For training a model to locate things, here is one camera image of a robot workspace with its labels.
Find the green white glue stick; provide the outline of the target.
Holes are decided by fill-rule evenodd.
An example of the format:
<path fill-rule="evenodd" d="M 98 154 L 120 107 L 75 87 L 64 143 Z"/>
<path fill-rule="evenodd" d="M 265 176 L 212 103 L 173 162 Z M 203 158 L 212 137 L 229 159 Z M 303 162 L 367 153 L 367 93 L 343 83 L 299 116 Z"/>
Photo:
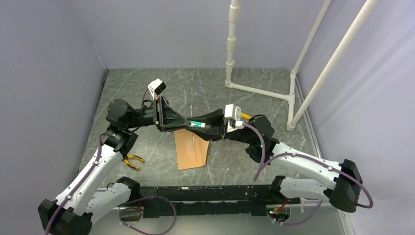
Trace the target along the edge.
<path fill-rule="evenodd" d="M 199 122 L 199 121 L 190 120 L 190 126 L 189 127 L 205 128 L 206 127 L 206 123 L 205 122 Z"/>

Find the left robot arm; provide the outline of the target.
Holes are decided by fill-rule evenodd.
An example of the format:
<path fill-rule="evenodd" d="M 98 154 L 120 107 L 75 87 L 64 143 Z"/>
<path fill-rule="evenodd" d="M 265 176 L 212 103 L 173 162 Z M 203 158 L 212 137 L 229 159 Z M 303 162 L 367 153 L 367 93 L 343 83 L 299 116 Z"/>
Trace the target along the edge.
<path fill-rule="evenodd" d="M 87 235 L 93 225 L 114 207 L 152 200 L 139 182 L 122 177 L 110 188 L 96 191 L 119 163 L 127 162 L 130 150 L 141 127 L 156 126 L 160 131 L 180 130 L 190 121 L 173 110 L 162 97 L 150 106 L 133 108 L 126 100 L 116 99 L 108 106 L 107 130 L 98 137 L 97 150 L 76 178 L 53 200 L 44 200 L 38 207 L 42 227 L 47 235 Z"/>

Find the brown paper envelope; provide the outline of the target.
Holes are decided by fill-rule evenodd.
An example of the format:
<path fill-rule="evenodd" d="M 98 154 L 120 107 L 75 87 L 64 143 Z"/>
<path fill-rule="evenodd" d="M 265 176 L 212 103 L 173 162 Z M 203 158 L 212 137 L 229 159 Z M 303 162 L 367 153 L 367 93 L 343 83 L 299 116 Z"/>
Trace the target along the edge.
<path fill-rule="evenodd" d="M 206 165 L 209 141 L 185 129 L 174 132 L 178 170 Z"/>

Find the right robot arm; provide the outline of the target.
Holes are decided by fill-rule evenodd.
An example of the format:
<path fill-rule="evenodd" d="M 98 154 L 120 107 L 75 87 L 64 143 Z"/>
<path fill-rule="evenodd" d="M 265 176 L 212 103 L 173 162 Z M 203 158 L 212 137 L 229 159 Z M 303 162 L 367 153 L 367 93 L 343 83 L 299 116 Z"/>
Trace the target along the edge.
<path fill-rule="evenodd" d="M 291 169 L 306 179 L 276 176 L 270 185 L 270 198 L 282 203 L 292 198 L 328 201 L 335 208 L 353 213 L 358 207 L 363 179 L 355 162 L 320 159 L 296 150 L 273 137 L 274 129 L 265 115 L 252 116 L 247 122 L 226 117 L 222 109 L 188 118 L 188 131 L 207 141 L 231 140 L 246 143 L 249 157 L 259 164 L 254 175 L 269 165 Z"/>

